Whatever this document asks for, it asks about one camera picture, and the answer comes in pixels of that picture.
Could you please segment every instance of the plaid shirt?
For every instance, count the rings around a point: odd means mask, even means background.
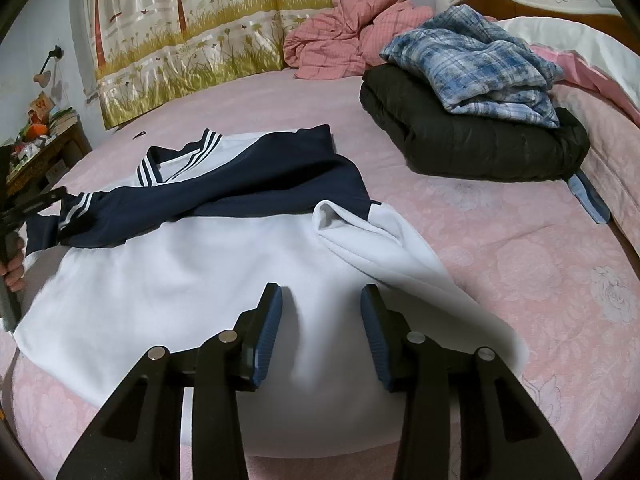
[[[380,56],[426,78],[453,114],[559,126],[546,92],[562,69],[469,6],[449,7],[400,34]]]

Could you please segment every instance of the human hand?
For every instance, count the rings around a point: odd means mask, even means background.
[[[0,264],[0,276],[4,276],[4,282],[7,288],[12,292],[17,292],[24,287],[24,280],[22,275],[24,274],[24,267],[22,261],[24,260],[24,240],[18,238],[18,252],[11,259],[7,266]]]

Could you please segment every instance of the metal screw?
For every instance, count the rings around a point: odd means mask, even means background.
[[[478,357],[483,361],[493,361],[495,359],[495,352],[486,346],[478,349]]]
[[[424,343],[426,341],[426,336],[422,332],[414,332],[411,331],[406,335],[406,338],[409,342],[415,343],[419,345],[420,343]]]
[[[146,356],[152,361],[157,361],[164,357],[164,348],[161,346],[154,346],[146,353]]]
[[[225,330],[224,332],[220,332],[218,334],[218,339],[223,343],[232,343],[236,339],[238,339],[238,334],[234,330]]]

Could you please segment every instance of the curtain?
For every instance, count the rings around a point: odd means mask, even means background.
[[[85,0],[107,128],[167,101],[284,67],[286,34],[332,0]]]

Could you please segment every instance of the white pillow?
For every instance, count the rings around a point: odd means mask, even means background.
[[[583,23],[547,16],[519,16],[495,23],[527,43],[577,52],[615,80],[640,108],[640,56],[608,34]]]

